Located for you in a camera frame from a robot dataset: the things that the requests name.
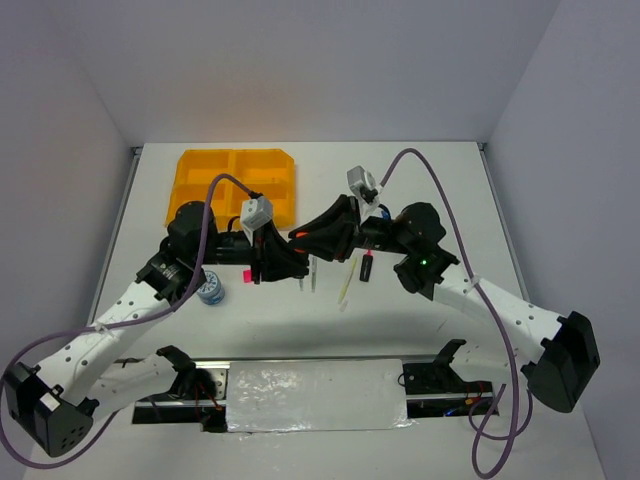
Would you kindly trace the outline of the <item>black pink-tip highlighter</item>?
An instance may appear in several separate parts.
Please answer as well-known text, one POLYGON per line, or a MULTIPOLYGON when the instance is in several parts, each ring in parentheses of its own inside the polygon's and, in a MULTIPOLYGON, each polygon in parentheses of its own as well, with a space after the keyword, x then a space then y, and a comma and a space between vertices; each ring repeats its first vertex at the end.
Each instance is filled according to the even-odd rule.
POLYGON ((371 250, 367 250, 362 256, 361 268, 359 273, 359 280, 361 282, 369 282, 372 266, 373 266, 374 256, 371 250))

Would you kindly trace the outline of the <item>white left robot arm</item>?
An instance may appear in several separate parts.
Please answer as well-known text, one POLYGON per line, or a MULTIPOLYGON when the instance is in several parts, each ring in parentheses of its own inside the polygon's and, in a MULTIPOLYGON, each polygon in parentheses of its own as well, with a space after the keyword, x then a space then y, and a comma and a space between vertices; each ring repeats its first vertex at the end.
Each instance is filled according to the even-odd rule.
POLYGON ((167 393, 214 397, 217 384, 183 351, 165 346, 119 371, 114 362, 206 281, 205 264, 242 265, 254 283, 302 278, 309 261, 268 222, 251 239, 218 232, 201 201, 178 209, 159 251, 88 330, 59 351, 3 375, 9 414, 52 458, 68 454, 93 424, 139 399, 167 393))

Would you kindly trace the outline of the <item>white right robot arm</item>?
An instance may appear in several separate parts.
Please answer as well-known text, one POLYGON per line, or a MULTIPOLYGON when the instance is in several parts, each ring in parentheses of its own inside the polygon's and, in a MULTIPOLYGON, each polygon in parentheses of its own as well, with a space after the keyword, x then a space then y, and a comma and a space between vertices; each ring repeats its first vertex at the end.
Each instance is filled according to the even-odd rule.
POLYGON ((355 197, 340 195, 289 239, 297 251, 325 261, 343 262, 356 249, 401 255, 393 270, 406 291, 502 327, 527 389, 546 407, 571 412, 601 363, 591 321, 576 311, 563 316, 539 308, 468 273, 440 247, 445 235, 430 203, 413 203, 394 219, 362 220, 355 197))

